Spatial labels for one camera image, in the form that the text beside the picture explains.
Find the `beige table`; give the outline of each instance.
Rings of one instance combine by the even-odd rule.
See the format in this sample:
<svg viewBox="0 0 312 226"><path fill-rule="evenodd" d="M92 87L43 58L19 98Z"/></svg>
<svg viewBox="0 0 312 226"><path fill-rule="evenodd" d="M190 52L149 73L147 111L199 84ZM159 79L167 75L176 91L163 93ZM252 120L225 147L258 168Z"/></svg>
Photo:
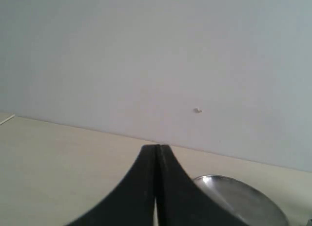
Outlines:
<svg viewBox="0 0 312 226"><path fill-rule="evenodd" d="M0 225L64 225L123 178L150 142L21 117L0 126ZM312 173L173 147L191 177L221 174L272 198L292 225L312 213Z"/></svg>
<svg viewBox="0 0 312 226"><path fill-rule="evenodd" d="M13 117L14 114L12 113L0 112L0 125L4 124L6 121L12 119Z"/></svg>

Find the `black curved plastic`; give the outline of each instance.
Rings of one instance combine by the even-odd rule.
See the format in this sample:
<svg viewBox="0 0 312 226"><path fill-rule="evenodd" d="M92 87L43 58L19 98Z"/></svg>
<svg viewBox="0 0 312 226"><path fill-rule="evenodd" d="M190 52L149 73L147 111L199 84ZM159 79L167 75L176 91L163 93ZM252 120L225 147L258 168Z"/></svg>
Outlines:
<svg viewBox="0 0 312 226"><path fill-rule="evenodd" d="M143 146L118 186L68 226L152 226L156 147L159 145Z"/></svg>
<svg viewBox="0 0 312 226"><path fill-rule="evenodd" d="M169 146L156 150L155 174L160 226L246 226L194 184Z"/></svg>

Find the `metal bowl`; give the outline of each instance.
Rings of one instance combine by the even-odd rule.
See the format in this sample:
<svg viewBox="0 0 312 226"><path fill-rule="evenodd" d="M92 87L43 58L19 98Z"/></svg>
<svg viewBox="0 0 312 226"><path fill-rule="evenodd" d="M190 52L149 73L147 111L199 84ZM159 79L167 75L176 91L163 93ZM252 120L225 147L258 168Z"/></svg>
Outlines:
<svg viewBox="0 0 312 226"><path fill-rule="evenodd" d="M250 226L289 226L282 210L255 188L230 177L205 175L195 184L222 208Z"/></svg>

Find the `white wall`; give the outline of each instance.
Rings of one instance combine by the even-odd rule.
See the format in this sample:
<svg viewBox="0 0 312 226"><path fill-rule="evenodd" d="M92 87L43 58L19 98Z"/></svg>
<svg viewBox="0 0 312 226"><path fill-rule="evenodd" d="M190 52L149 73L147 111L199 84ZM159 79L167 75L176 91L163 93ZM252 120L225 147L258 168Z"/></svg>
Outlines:
<svg viewBox="0 0 312 226"><path fill-rule="evenodd" d="M0 110L312 171L311 1L0 0Z"/></svg>

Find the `stainless steel bowl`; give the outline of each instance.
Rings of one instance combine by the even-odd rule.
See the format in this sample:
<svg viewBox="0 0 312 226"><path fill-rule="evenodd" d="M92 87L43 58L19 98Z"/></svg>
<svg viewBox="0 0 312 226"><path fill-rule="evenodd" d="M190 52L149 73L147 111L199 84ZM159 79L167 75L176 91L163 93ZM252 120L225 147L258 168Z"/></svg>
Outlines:
<svg viewBox="0 0 312 226"><path fill-rule="evenodd" d="M285 214L271 199L241 181L205 175L194 182L222 208L250 226L289 226Z"/></svg>

